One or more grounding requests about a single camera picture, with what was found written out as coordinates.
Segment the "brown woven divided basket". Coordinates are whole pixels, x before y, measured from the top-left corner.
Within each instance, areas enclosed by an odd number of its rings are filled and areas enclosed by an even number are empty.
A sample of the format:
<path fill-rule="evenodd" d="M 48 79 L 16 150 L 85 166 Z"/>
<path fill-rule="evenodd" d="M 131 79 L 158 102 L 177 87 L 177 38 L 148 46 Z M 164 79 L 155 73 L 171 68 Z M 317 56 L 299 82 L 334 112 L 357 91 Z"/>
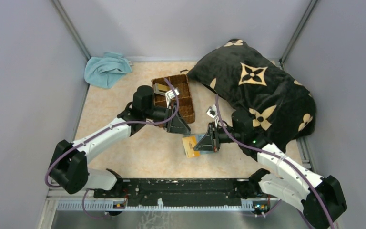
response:
<path fill-rule="evenodd" d="M 152 87 L 155 89 L 156 84 L 167 86 L 166 82 L 161 78 L 151 80 Z M 179 113 L 186 123 L 192 124 L 195 122 L 195 111 L 193 107 L 193 99 L 189 88 L 189 82 L 186 74 L 178 74 L 166 77 L 172 86 L 179 91 L 180 108 Z M 166 107 L 166 98 L 163 95 L 156 94 L 154 96 L 154 103 L 157 106 Z"/>

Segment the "green leather card holder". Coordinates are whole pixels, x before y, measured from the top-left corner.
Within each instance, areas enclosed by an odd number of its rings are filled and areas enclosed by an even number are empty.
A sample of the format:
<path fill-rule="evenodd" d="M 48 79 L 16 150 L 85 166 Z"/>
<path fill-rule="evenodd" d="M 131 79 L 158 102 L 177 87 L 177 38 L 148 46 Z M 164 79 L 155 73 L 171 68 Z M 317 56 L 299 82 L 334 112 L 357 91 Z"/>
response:
<path fill-rule="evenodd" d="M 196 134 L 191 135 L 194 137 L 194 145 L 191 144 L 191 148 L 194 151 L 198 151 L 200 155 L 217 153 L 220 149 L 220 145 L 215 136 L 211 134 Z"/>

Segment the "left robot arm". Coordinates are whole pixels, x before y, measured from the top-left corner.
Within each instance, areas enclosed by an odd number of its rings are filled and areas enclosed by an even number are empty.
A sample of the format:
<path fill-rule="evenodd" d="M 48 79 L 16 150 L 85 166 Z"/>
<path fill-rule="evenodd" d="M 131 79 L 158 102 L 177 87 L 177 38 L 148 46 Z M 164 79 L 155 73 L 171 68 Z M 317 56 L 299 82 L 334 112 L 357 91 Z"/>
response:
<path fill-rule="evenodd" d="M 45 174 L 46 185 L 61 187 L 68 194 L 83 189 L 101 189 L 113 198 L 119 197 L 124 191 L 122 178 L 111 169 L 90 169 L 88 165 L 95 157 L 146 125 L 162 126 L 173 134 L 188 135 L 191 132 L 179 112 L 183 103 L 176 88 L 166 93 L 166 107 L 157 106 L 154 96 L 152 87 L 140 86 L 133 94 L 133 100 L 106 126 L 73 142 L 60 141 Z"/>

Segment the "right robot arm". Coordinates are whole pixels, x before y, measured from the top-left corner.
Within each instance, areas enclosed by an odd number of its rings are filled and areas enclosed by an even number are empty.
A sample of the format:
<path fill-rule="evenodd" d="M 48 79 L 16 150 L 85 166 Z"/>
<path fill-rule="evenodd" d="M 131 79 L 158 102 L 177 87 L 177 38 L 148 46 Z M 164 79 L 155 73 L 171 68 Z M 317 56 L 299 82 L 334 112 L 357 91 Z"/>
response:
<path fill-rule="evenodd" d="M 260 169 L 249 178 L 252 195 L 278 197 L 299 210 L 316 229 L 333 229 L 335 221 L 347 210 L 339 181 L 323 177 L 295 162 L 276 144 L 252 131 L 240 111 L 232 116 L 232 125 L 221 120 L 216 106 L 207 110 L 213 118 L 206 133 L 192 146 L 194 151 L 217 152 L 221 144 L 236 143 L 254 161 L 270 168 Z"/>

